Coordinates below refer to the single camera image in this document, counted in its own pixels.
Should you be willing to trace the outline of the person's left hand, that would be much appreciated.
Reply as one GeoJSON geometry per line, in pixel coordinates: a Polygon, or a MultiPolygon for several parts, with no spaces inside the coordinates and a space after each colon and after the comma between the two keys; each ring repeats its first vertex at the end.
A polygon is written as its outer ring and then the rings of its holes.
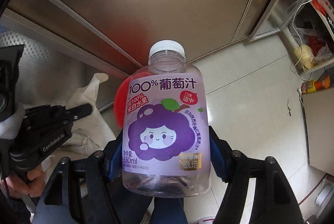
{"type": "Polygon", "coordinates": [[[27,173],[29,184],[24,183],[16,174],[11,174],[6,178],[9,194],[12,198],[19,199],[21,196],[29,195],[32,198],[40,197],[45,188],[44,172],[42,166],[27,173]]]}

